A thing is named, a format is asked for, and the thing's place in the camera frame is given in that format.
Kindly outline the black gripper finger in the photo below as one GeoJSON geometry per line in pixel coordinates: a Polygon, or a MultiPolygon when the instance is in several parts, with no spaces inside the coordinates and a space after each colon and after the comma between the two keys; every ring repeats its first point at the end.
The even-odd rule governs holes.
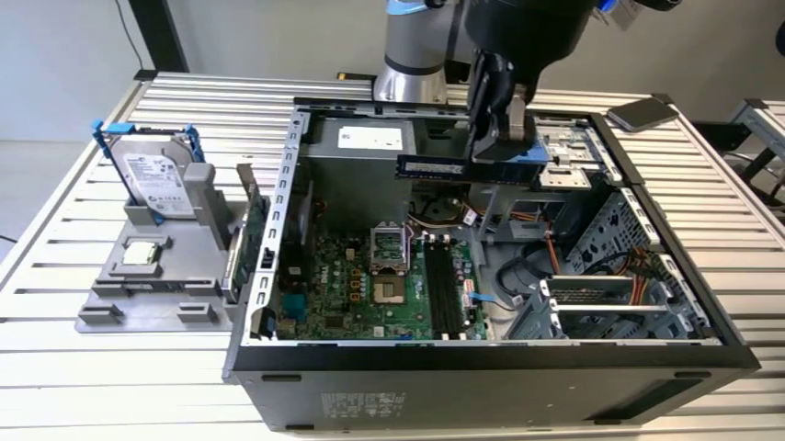
{"type": "Polygon", "coordinates": [[[510,97],[502,98],[491,108],[492,161],[508,161],[527,155],[535,143],[535,123],[527,112],[526,89],[516,85],[510,97]]]}
{"type": "Polygon", "coordinates": [[[520,150],[520,104],[514,65],[499,54],[476,49],[467,96],[467,154],[474,163],[502,162],[520,150]]]}

